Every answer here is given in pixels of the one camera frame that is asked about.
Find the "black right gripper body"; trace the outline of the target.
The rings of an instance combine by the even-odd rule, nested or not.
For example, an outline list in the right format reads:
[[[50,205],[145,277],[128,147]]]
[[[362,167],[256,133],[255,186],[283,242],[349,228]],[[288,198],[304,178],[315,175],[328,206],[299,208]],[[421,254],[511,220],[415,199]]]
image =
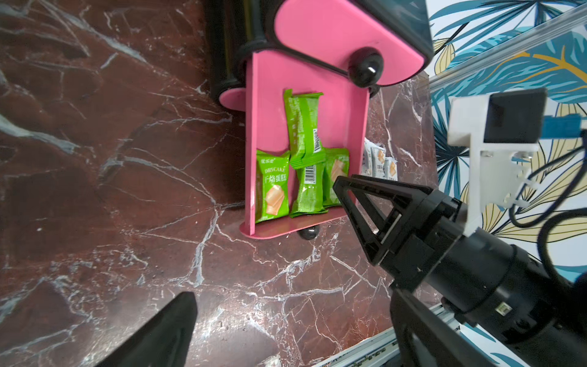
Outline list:
[[[464,203],[438,190],[426,201],[430,224],[380,264],[397,287],[426,281],[460,321],[503,344],[570,343],[573,315],[544,263],[482,229],[464,235]]]

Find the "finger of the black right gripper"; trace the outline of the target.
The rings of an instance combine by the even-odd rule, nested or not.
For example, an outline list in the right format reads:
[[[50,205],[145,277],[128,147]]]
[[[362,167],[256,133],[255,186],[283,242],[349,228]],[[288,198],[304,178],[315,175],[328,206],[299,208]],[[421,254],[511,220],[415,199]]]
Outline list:
[[[354,174],[338,177],[333,189],[371,265],[397,255],[430,224],[431,187]]]

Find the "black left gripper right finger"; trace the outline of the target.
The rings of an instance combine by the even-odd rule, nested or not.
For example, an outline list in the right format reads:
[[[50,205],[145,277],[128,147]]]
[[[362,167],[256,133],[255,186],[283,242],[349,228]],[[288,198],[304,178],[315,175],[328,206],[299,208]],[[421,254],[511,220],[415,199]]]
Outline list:
[[[402,365],[493,365],[409,291],[393,291],[390,312]]]

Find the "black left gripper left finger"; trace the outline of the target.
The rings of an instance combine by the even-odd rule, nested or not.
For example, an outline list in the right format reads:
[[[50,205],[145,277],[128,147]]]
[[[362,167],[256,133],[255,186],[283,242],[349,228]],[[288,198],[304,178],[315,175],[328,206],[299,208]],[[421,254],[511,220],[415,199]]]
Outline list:
[[[197,321],[193,292],[179,293],[100,366],[184,366]]]

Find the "white cookie packet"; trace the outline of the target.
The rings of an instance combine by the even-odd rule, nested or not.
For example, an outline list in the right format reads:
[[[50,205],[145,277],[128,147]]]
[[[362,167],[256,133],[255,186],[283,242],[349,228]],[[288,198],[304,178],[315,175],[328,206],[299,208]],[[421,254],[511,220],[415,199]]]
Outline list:
[[[362,155],[362,175],[372,177],[373,176],[373,161],[372,161],[372,142],[368,139],[364,139],[363,155]]]
[[[373,177],[385,179],[385,149],[378,145],[371,148]]]
[[[385,158],[384,173],[386,180],[397,181],[397,161],[393,157]]]

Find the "black drawer cabinet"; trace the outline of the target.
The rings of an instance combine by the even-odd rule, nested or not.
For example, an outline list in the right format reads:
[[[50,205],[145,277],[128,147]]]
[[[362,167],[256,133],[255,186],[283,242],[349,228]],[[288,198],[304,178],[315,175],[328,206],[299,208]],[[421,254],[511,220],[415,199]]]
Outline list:
[[[416,76],[434,47],[424,1],[205,1],[210,93],[244,110],[246,64],[276,50],[375,93]]]

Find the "pink top drawer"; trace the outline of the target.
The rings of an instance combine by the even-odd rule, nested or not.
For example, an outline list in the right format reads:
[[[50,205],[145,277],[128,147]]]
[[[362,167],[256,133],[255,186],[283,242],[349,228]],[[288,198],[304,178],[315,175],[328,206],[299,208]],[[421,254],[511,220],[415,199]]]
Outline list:
[[[382,87],[420,73],[433,53],[424,1],[283,1],[273,32],[278,44],[344,72],[358,50],[375,49]]]

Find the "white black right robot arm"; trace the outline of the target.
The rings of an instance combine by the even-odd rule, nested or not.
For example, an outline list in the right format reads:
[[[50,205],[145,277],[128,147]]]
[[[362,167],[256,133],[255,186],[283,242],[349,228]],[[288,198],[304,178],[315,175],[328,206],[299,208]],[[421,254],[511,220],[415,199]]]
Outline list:
[[[423,283],[462,324],[480,326],[532,366],[586,364],[586,282],[484,231],[467,206],[421,185],[361,175],[333,189],[368,261],[393,278],[391,317],[405,366],[488,366],[490,360],[414,296]]]

